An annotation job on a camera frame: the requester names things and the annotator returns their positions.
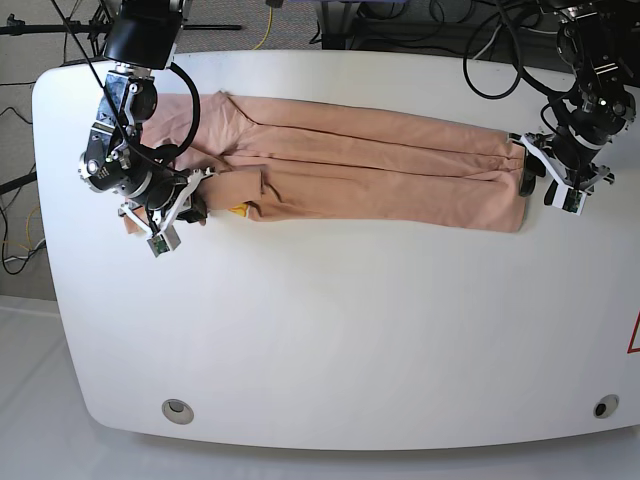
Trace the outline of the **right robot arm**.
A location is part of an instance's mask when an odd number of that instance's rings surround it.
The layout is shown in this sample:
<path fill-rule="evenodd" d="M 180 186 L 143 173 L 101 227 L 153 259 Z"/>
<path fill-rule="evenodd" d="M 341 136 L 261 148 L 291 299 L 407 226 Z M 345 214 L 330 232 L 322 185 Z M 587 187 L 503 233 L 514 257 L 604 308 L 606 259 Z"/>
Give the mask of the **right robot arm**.
<path fill-rule="evenodd" d="M 104 49 L 115 66 L 98 82 L 103 96 L 79 167 L 92 190 L 113 191 L 143 207 L 154 236 L 175 220 L 200 223 L 206 218 L 196 189 L 207 173 L 175 165 L 193 143 L 201 118 L 195 83 L 173 61 L 190 7 L 188 1 L 121 3 Z M 151 148 L 142 142 L 143 125 L 158 103 L 155 70 L 170 70 L 190 92 L 190 125 L 180 144 Z"/>

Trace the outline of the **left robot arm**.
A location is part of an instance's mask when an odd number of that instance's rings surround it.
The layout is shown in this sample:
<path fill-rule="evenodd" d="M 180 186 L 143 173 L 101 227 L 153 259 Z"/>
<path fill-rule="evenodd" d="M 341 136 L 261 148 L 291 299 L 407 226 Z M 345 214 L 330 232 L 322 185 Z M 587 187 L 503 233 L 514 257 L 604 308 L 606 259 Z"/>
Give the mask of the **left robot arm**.
<path fill-rule="evenodd" d="M 629 87 L 639 84 L 639 4 L 636 1 L 496 1 L 492 20 L 510 37 L 516 83 L 543 94 L 542 110 L 557 123 L 546 134 L 526 133 L 526 167 L 520 194 L 531 194 L 537 178 L 549 175 L 548 206 L 581 214 L 600 181 L 614 183 L 611 169 L 594 162 L 596 155 L 627 131 L 638 114 Z M 574 75 L 566 91 L 555 90 L 525 68 L 519 32 L 536 14 L 559 18 L 556 50 Z"/>

